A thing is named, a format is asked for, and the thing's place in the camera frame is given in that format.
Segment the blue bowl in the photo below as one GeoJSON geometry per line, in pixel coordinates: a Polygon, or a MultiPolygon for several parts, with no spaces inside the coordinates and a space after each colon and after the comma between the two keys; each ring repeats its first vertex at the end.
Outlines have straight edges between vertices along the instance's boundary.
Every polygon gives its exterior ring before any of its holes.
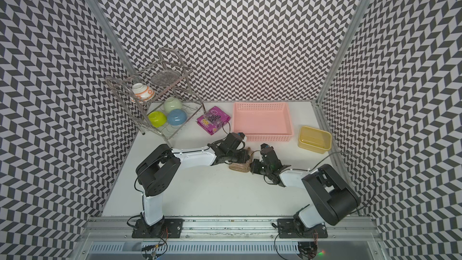
{"type": "Polygon", "coordinates": [[[188,115],[182,109],[175,109],[169,112],[167,121],[172,126],[181,126],[188,119],[188,115]]]}

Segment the pink perforated plastic basket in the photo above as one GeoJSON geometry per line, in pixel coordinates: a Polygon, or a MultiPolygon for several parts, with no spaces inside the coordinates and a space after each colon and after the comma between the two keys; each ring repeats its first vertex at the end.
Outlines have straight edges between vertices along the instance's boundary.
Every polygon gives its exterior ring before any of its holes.
{"type": "Polygon", "coordinates": [[[288,142],[294,135],[286,102],[236,102],[231,126],[248,142],[288,142]]]}

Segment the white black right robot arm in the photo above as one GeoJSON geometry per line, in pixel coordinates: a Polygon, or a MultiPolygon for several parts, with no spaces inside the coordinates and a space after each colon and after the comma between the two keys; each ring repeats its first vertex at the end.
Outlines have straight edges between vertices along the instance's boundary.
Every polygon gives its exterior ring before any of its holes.
{"type": "Polygon", "coordinates": [[[317,225],[335,226],[360,205],[353,188],[329,164],[318,164],[312,170],[292,169],[283,165],[274,148],[261,144],[261,159],[250,164],[251,173],[262,175],[269,185],[306,190],[310,203],[297,211],[292,225],[298,233],[317,225]]]}

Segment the purple snack packet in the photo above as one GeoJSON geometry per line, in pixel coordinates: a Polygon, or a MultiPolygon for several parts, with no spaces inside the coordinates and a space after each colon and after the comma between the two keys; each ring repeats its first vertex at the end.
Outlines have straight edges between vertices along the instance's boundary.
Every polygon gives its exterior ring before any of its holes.
{"type": "Polygon", "coordinates": [[[218,132],[225,124],[231,120],[230,115],[225,113],[221,108],[215,106],[200,116],[196,122],[210,136],[218,132]]]}

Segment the brown striped square dishcloth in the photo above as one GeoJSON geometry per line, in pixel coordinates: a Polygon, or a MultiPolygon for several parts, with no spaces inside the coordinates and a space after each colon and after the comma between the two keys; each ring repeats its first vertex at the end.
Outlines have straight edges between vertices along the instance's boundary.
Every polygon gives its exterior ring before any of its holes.
{"type": "Polygon", "coordinates": [[[244,163],[237,163],[233,162],[229,165],[229,169],[236,171],[236,172],[242,172],[242,173],[249,173],[251,171],[250,164],[253,162],[253,153],[254,151],[251,148],[247,148],[247,156],[248,159],[244,163]]]}

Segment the pale green bowl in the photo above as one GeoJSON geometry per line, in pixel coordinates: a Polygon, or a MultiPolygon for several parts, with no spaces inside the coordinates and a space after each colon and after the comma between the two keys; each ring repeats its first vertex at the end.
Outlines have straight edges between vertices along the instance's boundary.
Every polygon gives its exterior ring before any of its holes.
{"type": "Polygon", "coordinates": [[[183,107],[183,103],[181,100],[179,100],[178,98],[176,97],[168,97],[165,101],[164,101],[164,111],[169,114],[171,113],[173,110],[181,110],[182,107],[183,107]]]}

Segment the yellow plastic container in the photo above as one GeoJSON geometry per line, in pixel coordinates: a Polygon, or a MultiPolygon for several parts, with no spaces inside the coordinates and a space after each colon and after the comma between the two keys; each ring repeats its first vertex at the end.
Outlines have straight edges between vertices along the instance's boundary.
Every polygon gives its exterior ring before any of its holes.
{"type": "Polygon", "coordinates": [[[298,147],[324,154],[332,148],[332,135],[324,130],[302,126],[298,135],[298,147]]]}

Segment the white orange ceramic bowl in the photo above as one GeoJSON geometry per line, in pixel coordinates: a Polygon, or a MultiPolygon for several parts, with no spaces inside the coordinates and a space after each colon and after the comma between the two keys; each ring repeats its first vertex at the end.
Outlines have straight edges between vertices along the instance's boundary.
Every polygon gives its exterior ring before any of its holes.
{"type": "Polygon", "coordinates": [[[155,91],[143,83],[136,83],[132,86],[134,98],[131,98],[131,102],[146,102],[151,100],[155,96],[155,91]]]}

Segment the lime green bowl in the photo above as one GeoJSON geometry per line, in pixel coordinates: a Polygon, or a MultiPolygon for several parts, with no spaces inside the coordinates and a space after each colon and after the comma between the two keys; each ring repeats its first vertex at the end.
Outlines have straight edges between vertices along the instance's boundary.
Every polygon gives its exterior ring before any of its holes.
{"type": "Polygon", "coordinates": [[[167,123],[167,116],[161,111],[153,111],[149,113],[148,119],[155,128],[159,128],[167,123]]]}

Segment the aluminium front rail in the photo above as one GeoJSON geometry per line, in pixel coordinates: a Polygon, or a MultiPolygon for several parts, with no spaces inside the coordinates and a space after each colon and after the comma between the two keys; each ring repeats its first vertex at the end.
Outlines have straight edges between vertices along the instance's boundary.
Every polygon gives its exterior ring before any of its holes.
{"type": "Polygon", "coordinates": [[[386,260],[372,219],[349,216],[325,224],[328,238],[282,239],[274,217],[182,218],[180,238],[132,238],[139,217],[90,219],[74,260],[386,260]]]}

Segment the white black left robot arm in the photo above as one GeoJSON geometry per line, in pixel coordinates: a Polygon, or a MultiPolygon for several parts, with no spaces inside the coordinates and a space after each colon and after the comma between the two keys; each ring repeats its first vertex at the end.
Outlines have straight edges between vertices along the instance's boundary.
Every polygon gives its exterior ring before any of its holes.
{"type": "Polygon", "coordinates": [[[163,193],[178,171],[248,161],[250,153],[245,148],[244,139],[244,133],[231,132],[203,148],[173,149],[168,144],[159,145],[135,170],[135,182],[143,188],[145,224],[155,226],[164,219],[163,193]]]}

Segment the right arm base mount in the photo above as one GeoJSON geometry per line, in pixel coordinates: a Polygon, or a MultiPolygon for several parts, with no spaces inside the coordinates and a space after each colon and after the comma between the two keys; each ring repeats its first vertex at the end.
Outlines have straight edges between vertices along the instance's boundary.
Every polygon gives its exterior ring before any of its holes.
{"type": "Polygon", "coordinates": [[[309,228],[302,223],[297,215],[292,218],[277,219],[276,223],[273,223],[272,226],[277,229],[279,237],[282,239],[328,238],[327,228],[324,223],[309,228]]]}

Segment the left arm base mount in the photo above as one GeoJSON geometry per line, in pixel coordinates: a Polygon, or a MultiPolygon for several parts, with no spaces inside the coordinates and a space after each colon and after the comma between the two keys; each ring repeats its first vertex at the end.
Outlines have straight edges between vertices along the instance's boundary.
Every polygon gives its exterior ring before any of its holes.
{"type": "Polygon", "coordinates": [[[180,238],[184,219],[182,218],[162,218],[158,223],[149,226],[146,221],[141,218],[135,223],[132,231],[132,238],[180,238]]]}

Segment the grey patterned plate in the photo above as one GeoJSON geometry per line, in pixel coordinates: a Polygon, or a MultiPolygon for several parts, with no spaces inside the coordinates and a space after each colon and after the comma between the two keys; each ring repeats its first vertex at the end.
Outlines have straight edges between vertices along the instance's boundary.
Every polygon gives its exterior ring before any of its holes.
{"type": "Polygon", "coordinates": [[[151,77],[150,82],[160,87],[168,87],[175,83],[180,77],[181,74],[177,71],[165,70],[159,71],[158,73],[154,74],[151,77]]]}

